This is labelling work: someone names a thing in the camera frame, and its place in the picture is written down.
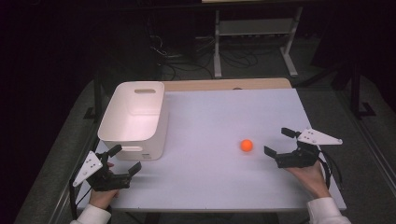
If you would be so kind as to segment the white plastic bin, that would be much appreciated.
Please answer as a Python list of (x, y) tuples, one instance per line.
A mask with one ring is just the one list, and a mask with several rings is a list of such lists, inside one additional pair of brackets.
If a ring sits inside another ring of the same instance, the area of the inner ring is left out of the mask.
[(168, 118), (162, 82), (123, 82), (115, 89), (97, 134), (108, 148), (121, 146), (118, 160), (158, 160), (164, 150)]

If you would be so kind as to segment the white metal stand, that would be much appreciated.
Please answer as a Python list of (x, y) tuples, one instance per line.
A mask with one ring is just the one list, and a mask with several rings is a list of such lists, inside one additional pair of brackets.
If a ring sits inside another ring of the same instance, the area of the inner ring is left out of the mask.
[(298, 72), (294, 66), (292, 58), (290, 57), (290, 48), (297, 31), (303, 9), (303, 7), (298, 7), (295, 10), (294, 16), (291, 18), (236, 21), (223, 21), (220, 18), (219, 11), (217, 10), (215, 17), (215, 52), (213, 55), (215, 78), (222, 77), (219, 38), (221, 36), (232, 35), (287, 35), (287, 42), (284, 46), (280, 47), (279, 50), (284, 63), (288, 68), (290, 76), (297, 77)]

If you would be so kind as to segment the person's right hand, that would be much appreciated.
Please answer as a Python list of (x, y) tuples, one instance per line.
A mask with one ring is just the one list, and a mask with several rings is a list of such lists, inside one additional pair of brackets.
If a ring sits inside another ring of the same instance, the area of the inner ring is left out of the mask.
[(314, 199), (331, 197), (319, 161), (309, 167), (287, 168), (287, 171), (300, 181)]

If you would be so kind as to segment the wooden table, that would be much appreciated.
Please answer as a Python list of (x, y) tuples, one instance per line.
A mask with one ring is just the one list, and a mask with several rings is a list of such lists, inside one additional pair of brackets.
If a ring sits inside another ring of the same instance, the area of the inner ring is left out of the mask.
[(291, 89), (290, 82), (279, 78), (241, 78), (164, 81), (166, 91), (227, 91)]

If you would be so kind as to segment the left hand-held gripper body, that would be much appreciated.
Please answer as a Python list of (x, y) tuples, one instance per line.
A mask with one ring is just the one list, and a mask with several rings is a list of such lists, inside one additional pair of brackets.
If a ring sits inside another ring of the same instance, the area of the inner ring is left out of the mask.
[(95, 191), (109, 191), (113, 189), (128, 189), (130, 187), (132, 176), (130, 174), (112, 173), (107, 165), (107, 156), (101, 161), (98, 156), (90, 151), (82, 163), (77, 176), (72, 181), (72, 186), (77, 187), (84, 181)]

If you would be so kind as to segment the black metal stand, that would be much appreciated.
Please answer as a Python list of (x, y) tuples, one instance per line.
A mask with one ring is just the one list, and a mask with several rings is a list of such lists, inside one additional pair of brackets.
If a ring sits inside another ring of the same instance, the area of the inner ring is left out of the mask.
[(351, 64), (351, 91), (350, 91), (350, 109), (357, 119), (362, 117), (375, 116), (374, 110), (368, 103), (361, 102), (361, 73), (356, 62)]
[(102, 115), (102, 85), (99, 73), (94, 74), (93, 79), (93, 99), (94, 107), (86, 110), (84, 119), (92, 119), (94, 123), (98, 122)]

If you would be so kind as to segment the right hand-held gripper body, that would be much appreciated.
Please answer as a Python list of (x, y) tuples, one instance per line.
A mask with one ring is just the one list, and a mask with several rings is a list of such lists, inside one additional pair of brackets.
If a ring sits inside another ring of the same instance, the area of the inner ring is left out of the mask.
[(296, 139), (297, 148), (292, 152), (277, 154), (275, 161), (279, 168), (304, 168), (315, 164), (318, 160), (319, 146), (342, 145), (343, 140), (327, 135), (312, 128), (300, 132)]

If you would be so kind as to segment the person's left hand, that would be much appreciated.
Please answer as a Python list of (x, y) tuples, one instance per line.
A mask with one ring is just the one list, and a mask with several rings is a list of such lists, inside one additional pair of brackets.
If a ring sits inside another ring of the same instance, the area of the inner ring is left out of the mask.
[(97, 208), (106, 210), (110, 206), (112, 200), (118, 197), (119, 192), (120, 191), (118, 189), (113, 189), (109, 191), (92, 190), (89, 204)]

